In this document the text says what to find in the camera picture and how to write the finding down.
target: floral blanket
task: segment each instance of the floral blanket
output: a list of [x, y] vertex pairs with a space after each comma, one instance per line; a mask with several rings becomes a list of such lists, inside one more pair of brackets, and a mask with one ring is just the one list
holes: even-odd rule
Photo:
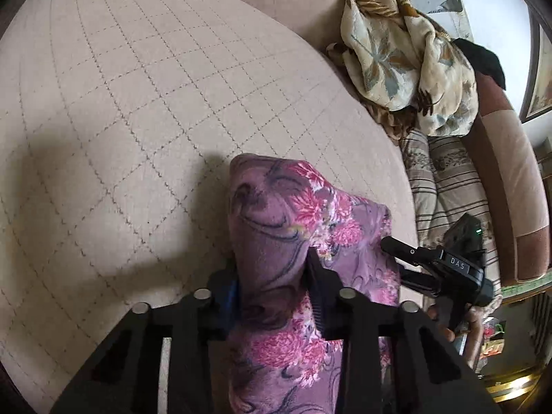
[[[369, 111], [388, 134], [404, 136], [415, 125], [411, 114], [402, 116], [408, 106], [416, 107], [425, 135], [470, 131], [479, 106], [473, 68], [445, 30], [410, 0], [347, 0], [341, 37], [347, 48], [339, 59], [361, 96], [376, 105]], [[335, 46], [328, 50], [335, 60]]]
[[[306, 161], [241, 155], [230, 166], [228, 224], [242, 303], [230, 338], [234, 412], [332, 413], [342, 343], [315, 327], [300, 284], [307, 249], [344, 285], [397, 305], [397, 264], [379, 247], [391, 232], [388, 208], [333, 187]], [[382, 338], [380, 355], [384, 371]]]

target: white wall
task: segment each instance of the white wall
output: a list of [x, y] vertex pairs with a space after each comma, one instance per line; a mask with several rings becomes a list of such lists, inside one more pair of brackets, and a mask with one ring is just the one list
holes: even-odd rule
[[523, 0], [463, 0], [474, 42], [495, 52], [506, 76], [506, 95], [519, 112], [531, 60], [529, 13]]
[[529, 137], [533, 148], [540, 146], [548, 136], [552, 135], [552, 115], [544, 114], [523, 123], [523, 130]]

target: striped fabric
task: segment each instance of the striped fabric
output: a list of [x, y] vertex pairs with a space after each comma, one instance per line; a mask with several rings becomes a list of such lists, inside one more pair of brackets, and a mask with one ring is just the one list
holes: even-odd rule
[[481, 179], [458, 137], [426, 137], [418, 129], [400, 142], [402, 159], [412, 189], [416, 229], [420, 246], [435, 247], [464, 213], [481, 221], [487, 267], [495, 300], [494, 311], [502, 301], [499, 257], [491, 215]]

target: person's hand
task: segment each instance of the person's hand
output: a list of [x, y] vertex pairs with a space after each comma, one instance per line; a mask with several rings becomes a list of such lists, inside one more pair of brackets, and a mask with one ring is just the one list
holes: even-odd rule
[[[469, 325], [469, 329], [466, 337], [466, 345], [464, 346], [463, 357], [467, 362], [467, 365], [471, 368], [474, 367], [475, 361], [481, 350], [481, 341], [483, 339], [483, 308], [478, 306], [471, 307], [466, 313], [465, 320]], [[437, 306], [432, 305], [427, 310], [427, 315], [437, 321], [439, 318], [439, 311]], [[454, 341], [454, 332], [446, 328], [442, 324], [438, 324], [437, 328], [443, 333], [449, 342]]]

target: beige mattress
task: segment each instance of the beige mattress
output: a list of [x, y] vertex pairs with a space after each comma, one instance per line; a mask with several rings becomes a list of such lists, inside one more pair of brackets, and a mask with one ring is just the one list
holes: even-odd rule
[[38, 413], [138, 301], [230, 250], [227, 164], [305, 158], [416, 244], [398, 150], [327, 61], [238, 0], [27, 0], [0, 41], [0, 359]]

